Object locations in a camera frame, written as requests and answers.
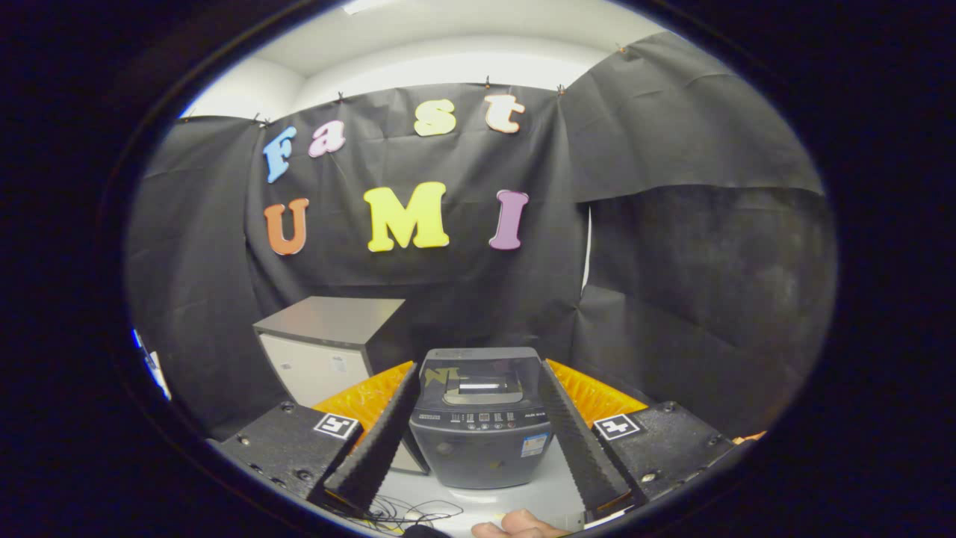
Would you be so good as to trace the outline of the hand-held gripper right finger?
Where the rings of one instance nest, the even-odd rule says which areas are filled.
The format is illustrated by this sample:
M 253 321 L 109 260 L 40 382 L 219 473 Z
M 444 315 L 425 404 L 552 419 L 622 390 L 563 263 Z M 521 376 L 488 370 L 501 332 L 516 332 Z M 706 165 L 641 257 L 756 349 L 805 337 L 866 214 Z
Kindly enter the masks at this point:
M 571 397 L 588 381 L 550 359 L 541 363 L 539 394 L 547 419 L 592 521 L 631 508 L 645 514 L 727 474 L 748 449 L 747 442 L 734 442 L 674 401 L 639 411 L 612 406 L 595 415 Z

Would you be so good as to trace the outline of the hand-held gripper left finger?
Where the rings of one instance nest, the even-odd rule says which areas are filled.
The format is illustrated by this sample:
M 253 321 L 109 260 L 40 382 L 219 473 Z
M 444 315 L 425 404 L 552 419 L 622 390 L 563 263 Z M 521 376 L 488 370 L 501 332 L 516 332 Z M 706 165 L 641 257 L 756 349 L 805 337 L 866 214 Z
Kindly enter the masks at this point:
M 409 428 L 418 377 L 416 363 L 403 363 L 315 408 L 283 401 L 212 445 L 277 490 L 365 516 Z

